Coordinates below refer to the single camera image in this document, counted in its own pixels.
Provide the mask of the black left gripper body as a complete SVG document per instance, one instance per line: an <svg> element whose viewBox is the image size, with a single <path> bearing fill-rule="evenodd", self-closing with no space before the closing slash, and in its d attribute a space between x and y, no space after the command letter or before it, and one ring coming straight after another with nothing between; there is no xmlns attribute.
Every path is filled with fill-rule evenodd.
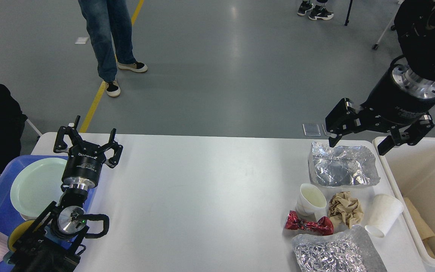
<svg viewBox="0 0 435 272"><path fill-rule="evenodd" d="M72 188L92 189L98 186L102 165L105 162L104 153L93 150L71 148L68 161L63 172L63 184Z"/></svg>

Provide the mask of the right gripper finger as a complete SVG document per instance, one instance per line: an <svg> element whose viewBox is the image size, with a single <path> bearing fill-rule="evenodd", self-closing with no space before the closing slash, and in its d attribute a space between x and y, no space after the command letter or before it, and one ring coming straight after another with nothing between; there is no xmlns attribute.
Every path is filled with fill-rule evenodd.
<svg viewBox="0 0 435 272"><path fill-rule="evenodd" d="M435 124L429 114L421 116L417 121L411 124L403 132L398 128L392 128L390 134L378 145L379 155L383 156L395 146L407 144L415 146L423 139L433 128Z"/></svg>
<svg viewBox="0 0 435 272"><path fill-rule="evenodd" d="M342 98L325 118L326 131L336 135L329 137L329 146L336 146L344 135L370 130L375 124L373 111L357 109L349 98Z"/></svg>

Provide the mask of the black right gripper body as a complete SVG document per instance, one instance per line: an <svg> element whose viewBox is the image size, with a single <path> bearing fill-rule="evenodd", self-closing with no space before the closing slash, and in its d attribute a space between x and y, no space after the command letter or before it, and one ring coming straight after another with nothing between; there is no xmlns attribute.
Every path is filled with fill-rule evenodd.
<svg viewBox="0 0 435 272"><path fill-rule="evenodd" d="M407 64L394 64L361 104L372 131L409 126L435 105L435 81L421 78Z"/></svg>

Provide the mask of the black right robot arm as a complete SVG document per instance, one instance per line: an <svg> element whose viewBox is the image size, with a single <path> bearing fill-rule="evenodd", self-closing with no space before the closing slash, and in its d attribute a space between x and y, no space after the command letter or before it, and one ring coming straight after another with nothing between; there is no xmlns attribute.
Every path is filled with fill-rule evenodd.
<svg viewBox="0 0 435 272"><path fill-rule="evenodd" d="M378 131L388 136L378 145L385 155L395 146L419 143L434 127L429 110L435 105L435 0L405 0L394 26L407 64L394 59L367 100L354 108L341 99L325 119L334 147L347 134Z"/></svg>

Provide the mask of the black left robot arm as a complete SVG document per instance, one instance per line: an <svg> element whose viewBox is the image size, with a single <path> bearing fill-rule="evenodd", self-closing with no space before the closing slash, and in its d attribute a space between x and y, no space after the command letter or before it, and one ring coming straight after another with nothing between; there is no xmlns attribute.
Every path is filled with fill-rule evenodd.
<svg viewBox="0 0 435 272"><path fill-rule="evenodd" d="M74 125L60 127L55 140L53 151L68 154L59 202L52 201L8 243L5 261L14 272L73 272L86 250L83 239L98 239L109 231L109 217L88 214L83 205L98 185L103 165L114 168L119 163L123 146L115 140L115 128L102 146L83 140L79 120L77 116Z"/></svg>

